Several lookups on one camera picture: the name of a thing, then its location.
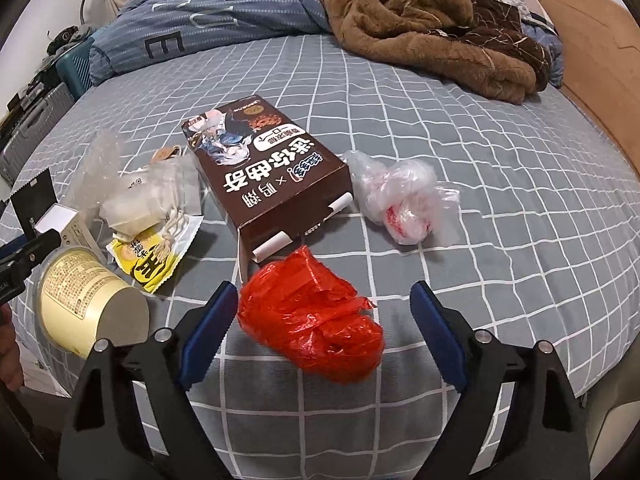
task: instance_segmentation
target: gray suitcase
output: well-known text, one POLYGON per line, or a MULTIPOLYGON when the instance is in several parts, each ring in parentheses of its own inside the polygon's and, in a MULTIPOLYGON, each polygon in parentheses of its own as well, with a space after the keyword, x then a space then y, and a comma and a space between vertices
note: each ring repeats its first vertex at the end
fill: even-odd
POLYGON ((11 186, 31 153, 73 105, 73 96, 60 83, 18 123, 0 153, 0 174, 11 186))

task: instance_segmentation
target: paper cup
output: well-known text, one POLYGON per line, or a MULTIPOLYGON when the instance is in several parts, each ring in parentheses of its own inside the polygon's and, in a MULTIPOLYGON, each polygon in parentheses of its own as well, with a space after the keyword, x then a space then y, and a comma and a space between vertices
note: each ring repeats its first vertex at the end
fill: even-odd
POLYGON ((47 338, 85 359, 98 339, 123 346, 148 336, 144 295, 83 247, 59 248, 44 260, 33 304, 47 338))

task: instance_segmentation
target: cardboard box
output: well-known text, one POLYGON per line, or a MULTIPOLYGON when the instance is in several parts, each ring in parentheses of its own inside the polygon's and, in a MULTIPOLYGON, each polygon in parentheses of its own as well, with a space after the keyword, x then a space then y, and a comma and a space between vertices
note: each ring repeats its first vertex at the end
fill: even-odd
POLYGON ((39 234, 55 229, 60 233, 63 246, 86 247, 102 263, 106 262, 80 213, 58 203, 48 169, 14 192, 11 203, 27 240, 33 240, 39 234))
POLYGON ((348 166, 260 96, 182 124, 238 238, 243 282, 261 262, 353 201, 348 166))

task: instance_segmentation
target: brown cookie box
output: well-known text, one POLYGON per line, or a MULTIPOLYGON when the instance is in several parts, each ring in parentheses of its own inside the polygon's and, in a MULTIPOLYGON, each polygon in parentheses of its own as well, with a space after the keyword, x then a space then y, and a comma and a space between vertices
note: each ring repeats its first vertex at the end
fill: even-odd
POLYGON ((228 213, 245 282, 249 260, 261 262, 316 229, 351 203, 353 188, 343 161, 260 96, 217 110, 182 130, 228 213), (207 119, 216 126, 204 132, 207 119))

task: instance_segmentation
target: teal storage box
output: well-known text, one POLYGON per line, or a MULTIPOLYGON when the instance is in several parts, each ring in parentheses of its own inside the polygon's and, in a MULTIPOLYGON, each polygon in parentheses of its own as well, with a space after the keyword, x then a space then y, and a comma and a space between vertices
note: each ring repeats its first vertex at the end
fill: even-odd
POLYGON ((94 38, 87 38, 67 50, 56 61, 56 71, 76 101, 92 86, 89 77, 89 51, 93 42, 94 38))

